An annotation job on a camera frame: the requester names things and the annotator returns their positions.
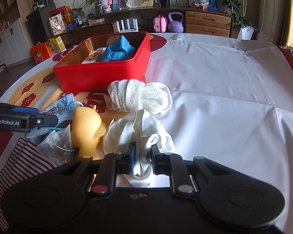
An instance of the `floor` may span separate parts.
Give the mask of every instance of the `floor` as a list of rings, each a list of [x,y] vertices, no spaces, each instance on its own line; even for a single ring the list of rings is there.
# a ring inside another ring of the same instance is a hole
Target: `floor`
[[[5,91],[12,86],[22,75],[24,75],[31,68],[35,67],[37,63],[27,62],[14,67],[8,68],[8,72],[0,73],[0,97]]]

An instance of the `cardboard box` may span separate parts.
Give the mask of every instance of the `cardboard box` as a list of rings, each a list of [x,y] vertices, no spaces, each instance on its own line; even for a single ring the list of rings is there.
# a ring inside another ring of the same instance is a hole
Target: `cardboard box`
[[[99,25],[103,22],[104,22],[104,17],[100,19],[93,19],[93,18],[88,19],[89,26]]]
[[[73,17],[70,13],[69,6],[62,6],[62,7],[59,7],[59,8],[56,8],[56,9],[50,11],[50,16],[55,16],[55,15],[58,15],[59,13],[61,13],[64,16],[66,23],[73,21]]]
[[[35,62],[41,62],[52,57],[46,42],[42,44],[38,42],[36,46],[31,48],[31,53]]]
[[[65,49],[65,46],[61,39],[61,36],[51,38],[48,43],[48,48],[52,54],[62,52]]]
[[[54,36],[66,32],[61,13],[51,17],[49,21]]]

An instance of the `black cabinet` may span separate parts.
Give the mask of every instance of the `black cabinet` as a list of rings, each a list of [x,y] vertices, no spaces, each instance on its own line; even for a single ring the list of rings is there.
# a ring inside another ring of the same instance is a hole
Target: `black cabinet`
[[[34,44],[36,44],[37,42],[43,43],[53,36],[49,26],[49,18],[51,18],[49,12],[54,10],[55,8],[56,5],[52,3],[36,9],[34,12],[26,17],[27,25],[32,35]]]

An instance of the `face mask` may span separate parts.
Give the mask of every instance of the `face mask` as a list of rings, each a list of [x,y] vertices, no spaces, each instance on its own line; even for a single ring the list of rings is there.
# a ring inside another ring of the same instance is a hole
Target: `face mask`
[[[82,105],[82,103],[74,101],[74,96],[72,93],[70,93],[70,94],[66,95],[65,97],[52,103],[45,110],[42,111],[42,114],[56,115],[59,119],[59,123],[58,123],[58,125],[59,125],[60,123],[66,121],[66,120],[73,119],[74,110],[76,108],[74,104]],[[43,134],[47,134],[51,130],[60,130],[60,129],[58,129],[58,128],[34,128],[26,136],[29,139],[33,139],[33,138],[41,136]]]

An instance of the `purple kettlebell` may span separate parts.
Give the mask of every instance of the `purple kettlebell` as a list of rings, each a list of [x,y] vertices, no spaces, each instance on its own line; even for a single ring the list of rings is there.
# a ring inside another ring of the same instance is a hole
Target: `purple kettlebell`
[[[171,15],[180,15],[181,20],[172,20]],[[169,32],[174,32],[174,33],[183,33],[183,14],[178,11],[173,11],[168,13],[168,19],[169,19],[169,25],[168,25],[168,30]]]

